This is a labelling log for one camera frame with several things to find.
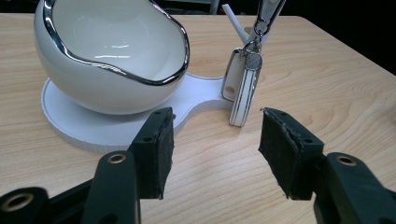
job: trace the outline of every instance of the wood grain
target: wood grain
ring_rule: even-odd
[[[191,43],[189,71],[224,75],[242,47],[225,16],[176,16]],[[254,17],[239,17],[251,25]],[[192,117],[176,136],[164,200],[142,201],[143,223],[316,223],[313,202],[287,200],[258,152],[267,106],[292,114],[326,143],[364,160],[396,190],[395,76],[299,17],[280,17],[243,129],[229,111]],[[35,54],[33,15],[0,14],[0,195],[39,186],[54,196],[92,178],[101,155],[72,147],[40,107],[47,76]]]

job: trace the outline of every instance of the bowl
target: bowl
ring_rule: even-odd
[[[166,101],[190,60],[185,29],[150,0],[41,0],[35,46],[58,89],[112,115]]]

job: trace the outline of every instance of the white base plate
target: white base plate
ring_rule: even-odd
[[[41,92],[41,106],[50,125],[67,143],[105,154],[126,150],[151,112],[172,106],[178,133],[192,114],[208,109],[231,110],[233,102],[221,92],[223,78],[198,77],[187,73],[176,92],[163,104],[139,114],[101,114],[74,103],[49,79]]]

